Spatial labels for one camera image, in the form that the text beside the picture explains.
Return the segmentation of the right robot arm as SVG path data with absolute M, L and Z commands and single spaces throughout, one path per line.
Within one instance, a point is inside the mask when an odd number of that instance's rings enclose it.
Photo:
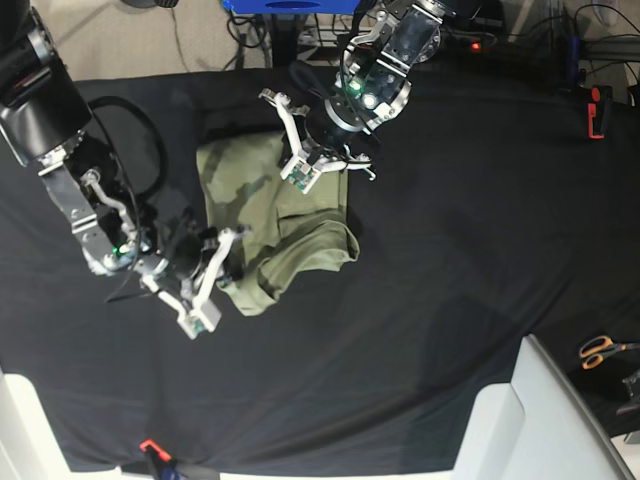
M 151 130 L 157 179 L 136 192 L 110 136 L 89 134 L 96 108 L 121 106 Z M 145 292 L 176 312 L 190 339 L 212 332 L 221 312 L 211 293 L 246 225 L 197 230 L 184 219 L 164 228 L 148 201 L 166 178 L 166 149 L 148 116 L 131 102 L 87 102 L 54 40 L 28 1 L 1 4 L 1 134 L 24 167 L 36 164 L 52 202 L 68 221 L 88 268 L 98 276 L 138 275 Z

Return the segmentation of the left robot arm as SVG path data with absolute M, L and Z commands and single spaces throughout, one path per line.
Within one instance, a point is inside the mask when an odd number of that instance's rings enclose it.
M 359 2 L 331 87 L 304 62 L 289 67 L 299 86 L 318 94 L 316 106 L 296 106 L 285 93 L 270 89 L 260 94 L 284 125 L 289 147 L 281 178 L 303 193 L 333 172 L 364 171 L 374 180 L 370 156 L 353 151 L 353 139 L 375 141 L 376 129 L 402 112 L 412 88 L 408 74 L 438 50 L 444 19 L 469 20 L 481 6 L 479 1 Z

